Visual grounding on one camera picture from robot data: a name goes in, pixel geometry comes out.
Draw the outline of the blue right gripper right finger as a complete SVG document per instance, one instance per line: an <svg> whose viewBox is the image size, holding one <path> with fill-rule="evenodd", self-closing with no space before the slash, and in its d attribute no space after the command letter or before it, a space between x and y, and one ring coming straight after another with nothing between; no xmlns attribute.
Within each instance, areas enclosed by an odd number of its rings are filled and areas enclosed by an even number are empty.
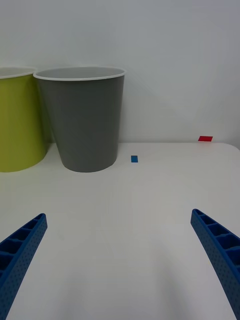
<svg viewBox="0 0 240 320"><path fill-rule="evenodd" d="M236 319L240 319L240 238L198 209L190 224L220 281Z"/></svg>

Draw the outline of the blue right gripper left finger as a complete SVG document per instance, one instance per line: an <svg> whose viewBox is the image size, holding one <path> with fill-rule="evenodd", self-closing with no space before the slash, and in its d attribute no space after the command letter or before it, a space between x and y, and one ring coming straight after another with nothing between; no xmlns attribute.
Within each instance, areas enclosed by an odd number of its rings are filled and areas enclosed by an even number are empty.
<svg viewBox="0 0 240 320"><path fill-rule="evenodd" d="M40 213L0 243L0 319L5 320L48 228Z"/></svg>

